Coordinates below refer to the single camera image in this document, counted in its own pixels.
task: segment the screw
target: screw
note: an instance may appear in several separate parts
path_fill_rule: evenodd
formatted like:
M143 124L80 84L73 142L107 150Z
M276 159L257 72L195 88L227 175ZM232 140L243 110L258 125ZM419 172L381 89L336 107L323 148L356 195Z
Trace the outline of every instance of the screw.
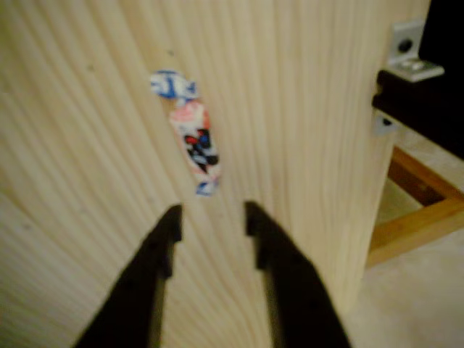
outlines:
M406 53L408 52L411 47L413 47L413 40L410 38L406 38L405 40L401 41L398 45L398 51L401 53Z

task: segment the floor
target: floor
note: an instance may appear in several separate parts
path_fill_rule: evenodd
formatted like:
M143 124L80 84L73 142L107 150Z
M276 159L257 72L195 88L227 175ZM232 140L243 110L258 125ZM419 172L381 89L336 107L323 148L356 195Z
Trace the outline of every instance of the floor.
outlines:
M463 161L406 130L397 143L464 189ZM378 223L420 207L387 181ZM343 321L354 348L464 347L464 228L367 270Z

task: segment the candy wrapper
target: candy wrapper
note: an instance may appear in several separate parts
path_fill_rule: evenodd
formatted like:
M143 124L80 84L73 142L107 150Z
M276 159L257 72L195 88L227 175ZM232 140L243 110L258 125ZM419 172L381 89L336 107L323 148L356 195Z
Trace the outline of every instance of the candy wrapper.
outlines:
M199 182L196 194L211 196L220 176L219 156L210 134L210 117L199 100L195 82L187 81L174 70L158 70L152 75L152 90L176 100L169 113L170 124Z

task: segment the wooden leg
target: wooden leg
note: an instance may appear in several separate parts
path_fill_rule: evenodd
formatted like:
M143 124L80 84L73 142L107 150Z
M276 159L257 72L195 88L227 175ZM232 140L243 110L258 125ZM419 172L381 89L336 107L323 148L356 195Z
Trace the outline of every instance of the wooden leg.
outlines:
M464 226L464 194L401 149L394 149L389 178L424 208L374 228L366 267Z

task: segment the wood grain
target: wood grain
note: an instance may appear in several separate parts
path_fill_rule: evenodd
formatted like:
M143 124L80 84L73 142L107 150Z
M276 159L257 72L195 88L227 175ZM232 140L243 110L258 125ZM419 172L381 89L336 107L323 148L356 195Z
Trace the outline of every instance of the wood grain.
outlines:
M265 207L356 296L392 140L370 98L393 22L427 0L0 1L0 339L74 342L170 204L186 210L165 347L269 347L242 204ZM153 70L196 80L224 176L211 199Z

